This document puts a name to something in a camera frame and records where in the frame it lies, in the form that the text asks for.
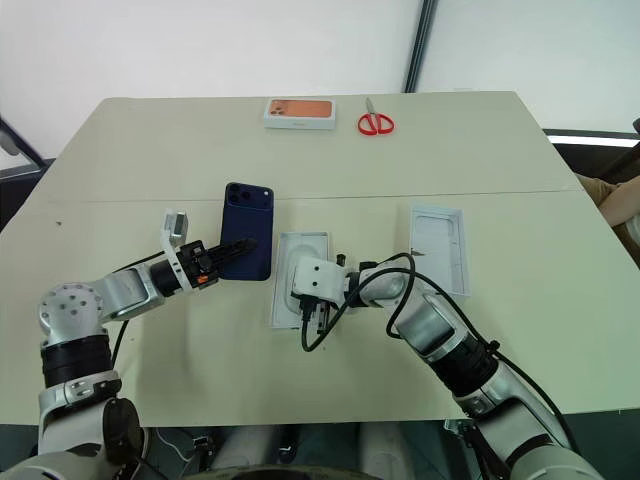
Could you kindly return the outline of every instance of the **scissors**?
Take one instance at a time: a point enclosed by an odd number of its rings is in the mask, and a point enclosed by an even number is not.
[[[385,135],[387,133],[393,132],[393,129],[396,128],[396,124],[393,123],[391,117],[386,116],[384,113],[376,112],[376,109],[373,108],[373,103],[371,103],[371,99],[367,97],[367,112],[358,120],[358,130],[360,133],[364,135]],[[371,129],[364,128],[362,126],[363,120],[366,120],[369,123]],[[385,121],[387,125],[385,127],[382,126],[382,121]]]

